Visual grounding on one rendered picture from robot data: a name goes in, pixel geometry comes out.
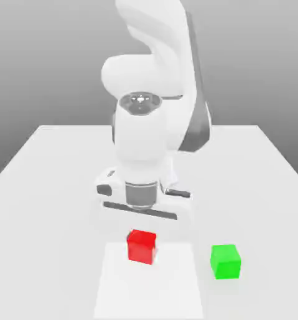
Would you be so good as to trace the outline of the small red cube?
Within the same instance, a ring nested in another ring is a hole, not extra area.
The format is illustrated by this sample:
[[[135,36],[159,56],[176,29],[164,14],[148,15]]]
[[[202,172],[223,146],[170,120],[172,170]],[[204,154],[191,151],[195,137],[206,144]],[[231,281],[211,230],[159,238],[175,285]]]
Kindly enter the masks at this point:
[[[128,259],[152,265],[156,251],[156,237],[155,233],[133,229],[127,235]]]

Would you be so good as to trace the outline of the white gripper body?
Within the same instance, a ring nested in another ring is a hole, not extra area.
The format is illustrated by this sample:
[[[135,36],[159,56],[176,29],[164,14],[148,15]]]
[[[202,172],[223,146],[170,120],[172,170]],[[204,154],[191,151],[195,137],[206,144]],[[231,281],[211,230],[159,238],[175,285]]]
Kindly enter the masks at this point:
[[[194,219],[192,194],[187,191],[112,191],[97,199],[104,222],[120,228],[171,228]]]

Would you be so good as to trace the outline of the small green cube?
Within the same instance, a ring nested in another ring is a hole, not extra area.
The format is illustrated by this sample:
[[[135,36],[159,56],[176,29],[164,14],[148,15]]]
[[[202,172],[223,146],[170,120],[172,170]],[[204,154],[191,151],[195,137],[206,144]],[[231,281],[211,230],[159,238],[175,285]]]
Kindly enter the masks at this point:
[[[234,244],[213,245],[210,258],[216,279],[238,279],[242,260]]]

